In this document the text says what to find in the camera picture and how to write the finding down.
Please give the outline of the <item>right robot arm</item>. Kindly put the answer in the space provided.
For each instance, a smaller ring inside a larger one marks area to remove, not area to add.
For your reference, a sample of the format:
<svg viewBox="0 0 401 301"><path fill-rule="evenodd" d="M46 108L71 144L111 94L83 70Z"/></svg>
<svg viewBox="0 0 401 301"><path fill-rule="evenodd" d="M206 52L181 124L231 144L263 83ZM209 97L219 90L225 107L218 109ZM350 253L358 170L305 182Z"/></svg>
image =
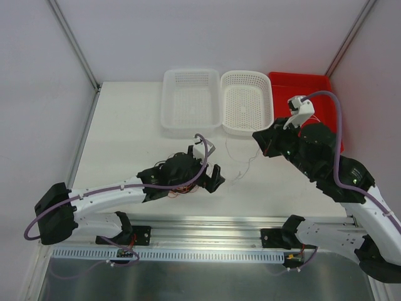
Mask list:
<svg viewBox="0 0 401 301"><path fill-rule="evenodd" d="M322 123L285 127L284 118L252 134L263 156L282 156L344 208L361 228L341 231L292 214L273 243L287 250L301 244L320 247L355 262L383 283L400 283L400 221L390 212L372 175L355 159L336 153L336 135Z"/></svg>

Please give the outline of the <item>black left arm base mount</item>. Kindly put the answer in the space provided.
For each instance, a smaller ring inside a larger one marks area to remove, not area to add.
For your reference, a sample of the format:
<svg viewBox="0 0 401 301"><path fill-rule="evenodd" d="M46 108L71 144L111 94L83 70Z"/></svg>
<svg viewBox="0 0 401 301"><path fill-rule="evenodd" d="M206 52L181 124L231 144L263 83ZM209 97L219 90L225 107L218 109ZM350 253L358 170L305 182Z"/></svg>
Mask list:
<svg viewBox="0 0 401 301"><path fill-rule="evenodd" d="M151 226L141 226L131 224L126 213L116 211L112 215L117 217L121 226L117 227L117 234L106 236L110 241L118 245L149 246L151 238Z"/></svg>

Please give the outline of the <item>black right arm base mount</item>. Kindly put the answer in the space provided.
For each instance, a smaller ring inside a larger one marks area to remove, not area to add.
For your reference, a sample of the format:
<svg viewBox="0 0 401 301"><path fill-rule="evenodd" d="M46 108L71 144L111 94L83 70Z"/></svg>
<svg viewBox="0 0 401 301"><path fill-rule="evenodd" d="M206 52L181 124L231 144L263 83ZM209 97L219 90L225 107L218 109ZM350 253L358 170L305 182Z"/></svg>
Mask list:
<svg viewBox="0 0 401 301"><path fill-rule="evenodd" d="M298 226L306 219L301 216L291 215L280 228L263 228L260 230L261 244L263 248L282 248L291 250L302 249L303 244L297 239Z"/></svg>

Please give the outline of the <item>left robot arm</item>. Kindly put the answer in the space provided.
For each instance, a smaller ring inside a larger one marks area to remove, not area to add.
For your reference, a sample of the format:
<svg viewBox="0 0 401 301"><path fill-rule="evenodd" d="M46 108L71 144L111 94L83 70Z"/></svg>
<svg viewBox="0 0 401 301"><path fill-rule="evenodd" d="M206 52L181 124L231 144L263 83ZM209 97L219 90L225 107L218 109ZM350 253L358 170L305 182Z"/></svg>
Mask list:
<svg viewBox="0 0 401 301"><path fill-rule="evenodd" d="M212 173L207 154L190 145L136 176L109 186L68 189L63 182L52 185L34 207L39 235L44 245L55 245L72 236L92 236L98 245L129 245L139 237L126 213L106 209L142 204L166 198L170 193L186 194L196 187L214 193L225 181L219 165Z"/></svg>

